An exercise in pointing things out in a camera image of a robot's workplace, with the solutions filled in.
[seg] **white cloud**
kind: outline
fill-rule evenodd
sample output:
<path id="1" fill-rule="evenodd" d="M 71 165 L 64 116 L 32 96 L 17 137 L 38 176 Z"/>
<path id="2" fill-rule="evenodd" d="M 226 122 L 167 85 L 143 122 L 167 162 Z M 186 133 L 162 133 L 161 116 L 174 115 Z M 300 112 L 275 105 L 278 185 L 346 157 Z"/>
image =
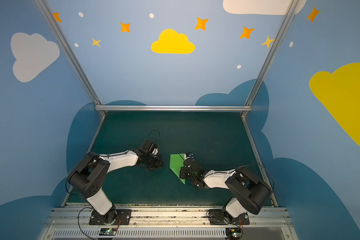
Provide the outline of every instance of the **white cloud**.
<path id="1" fill-rule="evenodd" d="M 233 14 L 284 15 L 291 0 L 224 0 L 223 8 Z M 304 7 L 306 0 L 300 0 L 295 14 Z"/>
<path id="2" fill-rule="evenodd" d="M 23 83 L 34 79 L 60 55 L 59 46 L 38 33 L 15 33 L 11 39 L 11 49 L 16 58 L 13 74 Z"/>

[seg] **orange star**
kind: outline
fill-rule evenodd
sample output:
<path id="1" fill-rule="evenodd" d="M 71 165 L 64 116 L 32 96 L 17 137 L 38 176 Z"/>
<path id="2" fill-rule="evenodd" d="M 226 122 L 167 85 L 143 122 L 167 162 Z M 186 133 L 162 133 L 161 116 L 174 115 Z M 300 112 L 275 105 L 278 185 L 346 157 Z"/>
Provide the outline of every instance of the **orange star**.
<path id="1" fill-rule="evenodd" d="M 202 29 L 205 31 L 205 24 L 206 22 L 208 21 L 209 19 L 200 19 L 200 18 L 197 18 L 197 25 L 195 27 L 195 30 L 196 29 Z"/>
<path id="2" fill-rule="evenodd" d="M 127 24 L 124 24 L 124 23 L 122 23 L 122 22 L 120 22 L 121 23 L 121 32 L 123 32 L 123 31 L 127 31 L 127 32 L 129 32 L 130 33 L 130 31 L 129 31 L 129 25 L 130 25 L 130 23 L 127 23 Z"/>
<path id="3" fill-rule="evenodd" d="M 244 31 L 243 34 L 239 37 L 239 38 L 250 38 L 251 32 L 254 30 L 254 28 L 252 29 L 248 29 L 246 27 L 244 27 Z"/>
<path id="4" fill-rule="evenodd" d="M 311 14 L 307 17 L 307 19 L 310 19 L 311 22 L 313 22 L 313 20 L 315 19 L 316 15 L 319 13 L 320 11 L 317 11 L 315 7 L 313 7 L 313 10 L 311 12 Z"/>
<path id="5" fill-rule="evenodd" d="M 61 20 L 59 18 L 59 13 L 54 13 L 53 16 L 55 16 L 56 21 L 61 22 Z"/>

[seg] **cable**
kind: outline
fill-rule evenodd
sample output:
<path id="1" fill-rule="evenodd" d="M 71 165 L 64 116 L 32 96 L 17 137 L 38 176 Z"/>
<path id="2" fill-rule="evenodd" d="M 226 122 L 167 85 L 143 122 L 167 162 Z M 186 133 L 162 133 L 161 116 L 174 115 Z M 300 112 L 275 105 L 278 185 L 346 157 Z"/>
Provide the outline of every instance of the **cable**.
<path id="1" fill-rule="evenodd" d="M 109 158 L 109 157 L 113 157 L 113 156 L 125 155 L 125 154 L 127 154 L 129 151 L 130 151 L 130 150 L 127 150 L 127 151 L 121 152 L 121 153 L 111 154 L 111 155 L 109 155 L 109 154 L 100 154 L 100 155 L 96 155 L 96 156 L 94 156 L 94 157 L 108 157 L 108 158 Z"/>
<path id="2" fill-rule="evenodd" d="M 229 222 L 229 223 L 224 223 L 224 224 L 217 224 L 217 223 L 214 223 L 214 222 L 212 222 L 212 217 L 211 217 L 211 214 L 212 214 L 212 211 L 216 211 L 216 212 L 219 212 L 219 211 L 221 211 L 220 209 L 209 209 L 208 211 L 206 211 L 207 212 L 207 215 L 206 215 L 206 217 L 208 218 L 208 220 L 209 220 L 209 222 L 210 223 L 212 223 L 212 224 L 215 224 L 215 225 L 229 225 L 229 224 L 234 224 L 234 222 L 236 222 L 237 221 L 237 219 L 239 218 L 239 217 L 237 217 L 237 218 L 235 218 L 235 219 L 233 219 L 231 222 Z"/>
<path id="3" fill-rule="evenodd" d="M 151 133 L 154 132 L 154 131 L 158 132 L 158 137 L 157 137 L 157 139 L 154 141 L 154 142 L 156 142 L 156 141 L 158 140 L 158 138 L 160 137 L 160 132 L 159 132 L 158 130 L 152 130 L 152 131 L 148 134 L 147 139 L 148 139 L 149 135 L 151 135 Z"/>
<path id="4" fill-rule="evenodd" d="M 188 152 L 188 150 L 183 149 L 183 150 L 181 150 L 181 151 L 178 153 L 179 156 L 183 159 L 183 161 L 185 161 L 185 159 L 183 158 L 183 156 L 181 156 L 182 151 L 187 151 L 187 152 Z M 190 167 L 191 167 L 192 173 L 196 172 L 191 165 L 190 165 Z M 193 174 L 190 174 L 190 176 L 191 176 L 191 179 L 192 179 L 192 185 L 193 185 L 195 188 L 200 188 L 200 186 L 203 185 L 203 181 L 197 180 Z"/>
<path id="5" fill-rule="evenodd" d="M 75 195 L 75 196 L 78 195 L 78 194 L 73 194 L 72 192 L 69 192 L 69 191 L 68 191 L 67 181 L 68 181 L 68 176 L 71 174 L 72 170 L 79 164 L 79 162 L 77 162 L 77 163 L 75 164 L 75 166 L 73 166 L 73 168 L 71 168 L 71 170 L 69 171 L 67 177 L 65 178 L 65 190 L 67 191 L 67 193 L 68 193 L 69 195 Z"/>
<path id="6" fill-rule="evenodd" d="M 77 224 L 79 225 L 80 231 L 81 231 L 84 235 L 86 235 L 88 238 L 90 238 L 90 239 L 92 239 L 92 240 L 96 240 L 96 239 L 94 239 L 94 238 L 91 238 L 90 236 L 88 236 L 87 234 L 85 234 L 85 233 L 83 232 L 83 230 L 81 230 L 80 223 L 79 223 L 79 216 L 80 216 L 81 211 L 84 210 L 84 209 L 92 209 L 92 208 L 90 208 L 90 207 L 85 207 L 85 208 L 83 208 L 83 209 L 80 210 L 79 214 L 77 215 Z"/>
<path id="7" fill-rule="evenodd" d="M 65 190 L 67 191 L 68 195 L 78 195 L 78 194 L 73 194 L 73 193 L 72 193 L 73 189 L 72 189 L 71 192 L 68 191 L 68 188 L 67 188 L 67 180 L 68 180 L 68 179 L 67 179 L 67 178 L 68 178 L 68 177 L 65 178 Z"/>
<path id="8" fill-rule="evenodd" d="M 119 219 L 119 225 L 117 226 L 115 233 L 117 233 L 117 231 L 119 230 L 120 224 L 121 224 L 121 218 L 119 216 L 117 216 L 116 218 Z"/>
<path id="9" fill-rule="evenodd" d="M 272 180 L 272 190 L 271 190 L 271 193 L 269 195 L 271 195 L 273 193 L 273 190 L 275 189 L 275 182 L 273 180 L 273 177 L 272 175 L 269 173 L 269 171 L 267 169 L 265 169 L 265 167 L 263 167 L 262 165 L 258 164 L 258 163 L 252 163 L 252 164 L 248 164 L 248 165 L 245 165 L 245 166 L 240 166 L 240 167 L 247 167 L 247 166 L 251 166 L 251 165 L 259 165 L 260 167 L 262 167 L 267 173 L 268 175 L 271 177 L 271 180 Z"/>

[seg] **aluminum frame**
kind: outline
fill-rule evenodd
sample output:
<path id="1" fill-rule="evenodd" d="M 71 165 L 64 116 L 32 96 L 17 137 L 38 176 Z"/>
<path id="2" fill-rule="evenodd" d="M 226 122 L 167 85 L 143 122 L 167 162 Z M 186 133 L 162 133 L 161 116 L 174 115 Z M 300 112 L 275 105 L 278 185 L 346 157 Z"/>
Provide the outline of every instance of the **aluminum frame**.
<path id="1" fill-rule="evenodd" d="M 208 209 L 221 209 L 222 206 L 191 206 L 191 205 L 143 205 L 143 204 L 115 204 L 116 209 L 131 209 L 129 225 L 120 226 L 120 231 L 137 229 L 155 230 L 169 229 L 203 229 L 215 230 L 216 228 L 233 227 L 233 225 L 210 225 L 206 218 Z M 39 240 L 53 239 L 54 232 L 58 230 L 76 231 L 79 239 L 80 230 L 77 226 L 77 215 L 81 209 L 89 207 L 85 203 L 67 203 L 64 208 L 53 208 L 47 223 L 42 231 Z M 98 226 L 88 225 L 91 216 L 91 209 L 82 210 L 79 223 L 83 231 L 95 231 L 104 227 L 117 226 Z M 285 239 L 298 240 L 292 222 L 289 218 L 287 209 L 284 207 L 263 207 L 258 215 L 248 213 L 250 225 L 247 227 L 280 227 Z"/>
<path id="2" fill-rule="evenodd" d="M 67 38 L 65 37 L 61 27 L 55 20 L 51 8 L 49 7 L 46 0 L 34 0 L 37 7 L 39 8 L 41 14 L 43 15 L 44 19 L 48 23 L 49 27 L 51 28 L 53 34 L 57 38 L 61 48 L 64 50 L 65 54 L 67 55 L 68 60 L 71 62 L 74 70 L 76 71 L 77 75 L 79 76 L 81 82 L 83 83 L 84 87 L 87 89 L 88 94 L 90 95 L 92 101 L 96 105 L 101 105 L 101 101 L 97 96 L 95 89 L 93 88 L 91 82 L 89 81 L 87 75 L 85 74 L 83 68 L 81 67 L 79 60 L 77 59 L 76 55 L 74 54 L 71 45 L 69 44 Z"/>
<path id="3" fill-rule="evenodd" d="M 254 156 L 255 156 L 255 158 L 256 158 L 256 161 L 257 161 L 257 163 L 258 163 L 260 166 L 262 166 L 262 167 L 259 167 L 260 172 L 261 172 L 261 176 L 263 177 L 263 180 L 264 180 L 269 186 L 272 186 L 271 183 L 269 182 L 268 175 L 267 175 L 267 173 L 265 172 L 265 170 L 264 170 L 264 168 L 263 168 L 263 167 L 264 167 L 264 166 L 263 166 L 263 163 L 262 163 L 262 161 L 261 161 L 261 159 L 260 159 L 260 155 L 259 155 L 259 152 L 257 151 L 256 145 L 254 144 L 254 141 L 253 141 L 253 138 L 252 138 L 252 135 L 251 135 L 251 132 L 250 132 L 250 128 L 248 127 L 247 121 L 245 120 L 244 117 L 242 117 L 242 120 L 243 120 L 243 124 L 244 124 L 244 127 L 245 127 L 245 131 L 246 131 L 246 133 L 247 133 L 247 135 L 248 135 L 248 138 L 249 138 L 249 140 L 250 140 L 251 147 L 252 147 L 252 151 L 253 151 L 253 153 L 254 153 Z M 271 200 L 272 200 L 272 204 L 273 204 L 275 207 L 278 207 L 279 205 L 278 205 L 278 203 L 277 203 L 277 201 L 276 201 L 275 195 L 272 193 L 270 197 L 271 197 Z"/>
<path id="4" fill-rule="evenodd" d="M 251 106 L 96 105 L 97 111 L 251 111 Z"/>
<path id="5" fill-rule="evenodd" d="M 279 50 L 279 47 L 281 43 L 283 42 L 284 36 L 288 31 L 289 26 L 291 25 L 291 22 L 293 20 L 293 17 L 295 16 L 295 10 L 296 6 L 299 3 L 299 0 L 291 0 L 287 12 L 285 13 L 283 20 L 281 21 L 281 24 L 279 26 L 278 31 L 276 32 L 276 35 L 274 37 L 273 44 L 271 45 L 267 56 L 265 57 L 265 60 L 263 62 L 263 65 L 260 69 L 259 75 L 257 76 L 252 89 L 250 93 L 248 94 L 248 98 L 245 101 L 246 106 L 251 106 L 254 98 L 256 97 L 257 92 L 260 89 L 261 84 L 263 83 L 263 80 L 269 70 L 269 67 L 271 66 L 274 57 L 276 56 L 277 51 Z M 241 112 L 241 115 L 245 117 L 247 112 Z"/>
<path id="6" fill-rule="evenodd" d="M 93 143 L 95 142 L 96 137 L 97 137 L 97 135 L 99 134 L 99 131 L 100 131 L 100 129 L 101 129 L 101 126 L 103 125 L 104 119 L 105 119 L 105 116 L 103 116 L 103 117 L 101 118 L 101 121 L 100 121 L 100 123 L 99 123 L 99 126 L 97 127 L 97 130 L 96 130 L 96 132 L 95 132 L 95 135 L 93 136 L 92 141 L 91 141 L 91 143 L 90 143 L 90 145 L 89 145 L 89 147 L 88 147 L 87 153 L 88 153 L 89 151 L 91 151 L 92 146 L 93 146 Z M 72 187 L 72 185 L 71 185 L 71 186 L 69 187 L 68 191 L 69 191 L 69 192 L 72 192 L 72 190 L 73 190 L 73 187 Z M 65 204 L 66 204 L 67 201 L 68 201 L 68 198 L 69 198 L 69 193 L 66 194 L 66 196 L 65 196 L 65 198 L 64 198 L 64 200 L 63 200 L 63 202 L 62 202 L 62 204 L 61 204 L 61 207 L 64 207 L 64 206 L 65 206 Z"/>

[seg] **blue wall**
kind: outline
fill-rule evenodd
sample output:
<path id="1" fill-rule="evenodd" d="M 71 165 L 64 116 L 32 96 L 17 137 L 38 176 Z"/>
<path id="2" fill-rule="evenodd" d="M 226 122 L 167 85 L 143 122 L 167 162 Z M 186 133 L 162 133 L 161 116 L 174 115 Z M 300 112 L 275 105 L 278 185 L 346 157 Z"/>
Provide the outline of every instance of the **blue wall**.
<path id="1" fill-rule="evenodd" d="M 67 168 L 85 155 L 101 116 L 61 48 L 31 81 L 15 77 L 18 32 L 57 40 L 32 0 L 0 1 L 0 239 L 13 223 L 11 232 L 29 240 L 61 205 Z"/>
<path id="2" fill-rule="evenodd" d="M 59 13 L 58 24 L 103 104 L 132 100 L 147 105 L 195 105 L 206 94 L 228 94 L 257 77 L 269 50 L 261 44 L 267 36 L 273 38 L 283 17 L 232 14 L 224 10 L 223 1 L 209 0 L 48 3 Z M 205 31 L 195 30 L 197 17 L 209 19 Z M 120 22 L 130 23 L 130 32 L 121 32 Z M 254 28 L 249 39 L 239 38 L 244 27 Z M 151 44 L 168 28 L 184 33 L 195 50 L 154 53 Z M 92 38 L 100 40 L 100 48 L 92 45 Z M 250 84 L 244 86 L 249 92 Z M 226 102 L 237 105 L 246 97 Z"/>
<path id="3" fill-rule="evenodd" d="M 360 146 L 309 87 L 350 63 L 360 63 L 360 0 L 307 1 L 246 117 L 300 240 L 360 239 Z"/>

